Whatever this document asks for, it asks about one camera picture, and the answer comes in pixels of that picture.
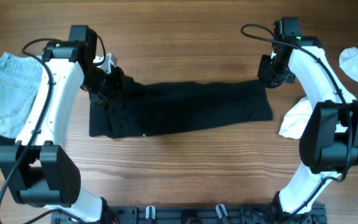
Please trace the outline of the black t-shirt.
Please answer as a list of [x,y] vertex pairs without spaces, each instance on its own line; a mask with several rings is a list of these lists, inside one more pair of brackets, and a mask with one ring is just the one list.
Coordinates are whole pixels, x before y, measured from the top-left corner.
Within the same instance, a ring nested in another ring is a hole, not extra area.
[[273,112],[258,80],[240,83],[163,82],[143,85],[113,70],[110,102],[89,109],[89,135],[158,136],[270,121]]

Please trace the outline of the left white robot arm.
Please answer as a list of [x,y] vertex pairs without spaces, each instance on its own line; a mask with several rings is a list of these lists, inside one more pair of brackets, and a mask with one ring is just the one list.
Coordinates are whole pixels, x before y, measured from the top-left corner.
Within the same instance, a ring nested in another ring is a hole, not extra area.
[[15,143],[0,148],[0,170],[15,203],[44,208],[70,223],[117,223],[105,199],[81,185],[80,171],[65,152],[70,114],[79,90],[103,106],[123,89],[123,71],[109,58],[96,58],[100,36],[73,25],[66,41],[46,39],[38,58],[43,72],[29,117]]

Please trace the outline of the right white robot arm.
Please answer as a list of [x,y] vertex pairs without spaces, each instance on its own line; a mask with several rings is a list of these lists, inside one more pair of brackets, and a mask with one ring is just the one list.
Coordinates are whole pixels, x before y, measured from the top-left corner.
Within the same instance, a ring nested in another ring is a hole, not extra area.
[[263,55],[258,78],[268,88],[299,80],[312,113],[301,131],[301,164],[275,196],[281,220],[309,213],[330,182],[342,182],[358,166],[358,101],[341,84],[326,60],[321,42],[303,36],[296,17],[273,24],[271,55]]

